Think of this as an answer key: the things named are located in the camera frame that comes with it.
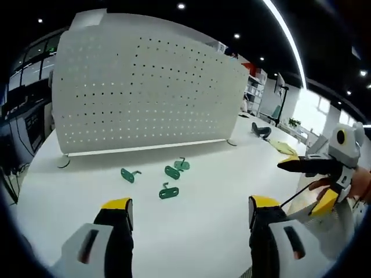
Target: potted plant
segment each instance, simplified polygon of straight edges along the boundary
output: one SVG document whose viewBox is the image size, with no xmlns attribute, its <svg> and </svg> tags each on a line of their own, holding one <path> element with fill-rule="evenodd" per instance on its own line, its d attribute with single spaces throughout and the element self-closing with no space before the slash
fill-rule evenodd
<svg viewBox="0 0 371 278">
<path fill-rule="evenodd" d="M 297 127 L 300 125 L 301 121 L 289 118 L 289 126 L 291 126 L 293 129 L 297 129 Z"/>
</svg>

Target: human hand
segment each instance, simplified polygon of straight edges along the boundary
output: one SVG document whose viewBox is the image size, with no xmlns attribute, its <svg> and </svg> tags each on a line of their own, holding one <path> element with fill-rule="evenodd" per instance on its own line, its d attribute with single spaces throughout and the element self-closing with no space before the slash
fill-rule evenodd
<svg viewBox="0 0 371 278">
<path fill-rule="evenodd" d="M 362 167 L 357 167 L 352 177 L 352 183 L 348 197 L 363 197 L 366 191 L 369 190 L 369 192 L 364 197 L 364 201 L 367 203 L 371 203 L 371 188 L 369 188 L 370 183 L 371 173 Z M 309 186 L 309 190 L 311 191 L 316 188 L 326 186 L 326 188 L 323 188 L 323 190 L 317 196 L 317 200 L 320 200 L 329 189 L 329 185 L 330 178 L 321 178 L 320 180 L 313 182 Z"/>
</svg>

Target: yellow cloth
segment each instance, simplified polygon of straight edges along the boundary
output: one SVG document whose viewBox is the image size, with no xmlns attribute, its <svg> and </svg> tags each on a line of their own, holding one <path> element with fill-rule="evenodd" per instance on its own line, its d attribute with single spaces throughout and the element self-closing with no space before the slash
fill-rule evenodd
<svg viewBox="0 0 371 278">
<path fill-rule="evenodd" d="M 297 152 L 293 148 L 291 148 L 287 143 L 279 142 L 276 140 L 268 140 L 268 142 L 280 153 L 284 153 L 285 155 L 297 156 Z"/>
</svg>

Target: black ceiling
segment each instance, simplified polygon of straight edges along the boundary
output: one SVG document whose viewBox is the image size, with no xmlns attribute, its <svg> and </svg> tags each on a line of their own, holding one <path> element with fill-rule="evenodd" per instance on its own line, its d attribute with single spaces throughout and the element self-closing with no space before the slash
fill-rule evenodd
<svg viewBox="0 0 371 278">
<path fill-rule="evenodd" d="M 177 3 L 186 4 L 178 10 Z M 309 88 L 337 105 L 339 97 L 348 99 L 371 121 L 370 74 L 361 78 L 360 69 L 371 65 L 371 9 L 350 0 L 273 0 L 287 22 L 298 45 Z M 7 82 L 9 67 L 29 43 L 56 29 L 71 24 L 76 12 L 108 8 L 108 12 L 145 14 L 171 20 L 203 32 L 231 46 L 249 61 L 264 68 L 270 77 L 281 72 L 285 81 L 300 86 L 296 61 L 281 31 L 262 0 L 245 1 L 114 1 L 67 0 L 7 3 L 1 18 L 5 38 L 2 52 L 2 82 Z M 233 38 L 239 33 L 241 38 Z M 352 54 L 354 46 L 361 55 Z M 338 106 L 362 120 L 346 104 Z"/>
</svg>

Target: perforated white panel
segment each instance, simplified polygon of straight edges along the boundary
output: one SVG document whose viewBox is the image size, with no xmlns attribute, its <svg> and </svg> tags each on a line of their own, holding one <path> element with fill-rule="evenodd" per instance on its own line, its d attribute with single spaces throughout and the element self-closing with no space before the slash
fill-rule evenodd
<svg viewBox="0 0 371 278">
<path fill-rule="evenodd" d="M 136 27 L 60 40 L 53 110 L 63 153 L 228 139 L 247 70 L 211 47 Z"/>
</svg>

